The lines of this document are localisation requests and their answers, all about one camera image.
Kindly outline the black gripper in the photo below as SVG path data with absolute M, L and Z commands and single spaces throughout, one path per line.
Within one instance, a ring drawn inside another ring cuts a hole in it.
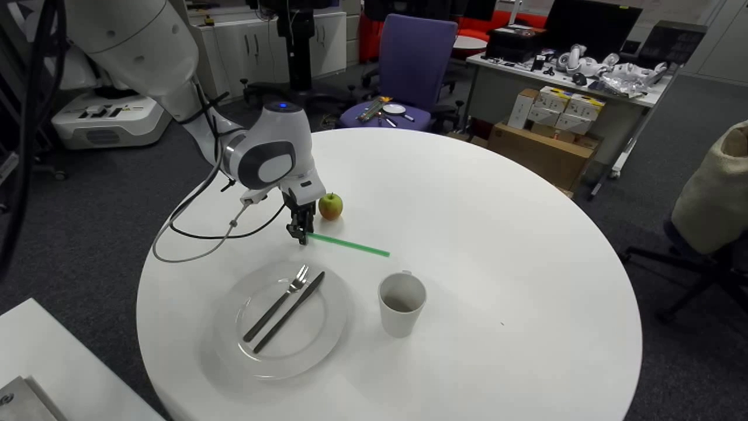
M 291 210 L 288 232 L 301 245 L 308 245 L 308 232 L 314 228 L 315 203 L 301 203 L 293 191 L 284 193 L 284 203 Z

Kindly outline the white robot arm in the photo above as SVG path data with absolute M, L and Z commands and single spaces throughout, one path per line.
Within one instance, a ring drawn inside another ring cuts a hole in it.
M 198 80 L 198 45 L 168 0 L 63 0 L 71 41 L 140 96 L 155 99 L 197 142 L 201 156 L 245 188 L 245 200 L 284 193 L 300 243 L 314 232 L 325 185 L 311 123 L 297 103 L 267 103 L 252 126 L 219 115 Z

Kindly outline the white robot base platform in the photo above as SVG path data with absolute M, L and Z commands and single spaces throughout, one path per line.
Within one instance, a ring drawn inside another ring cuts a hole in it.
M 0 316 L 0 421 L 164 421 L 135 391 L 27 299 Z

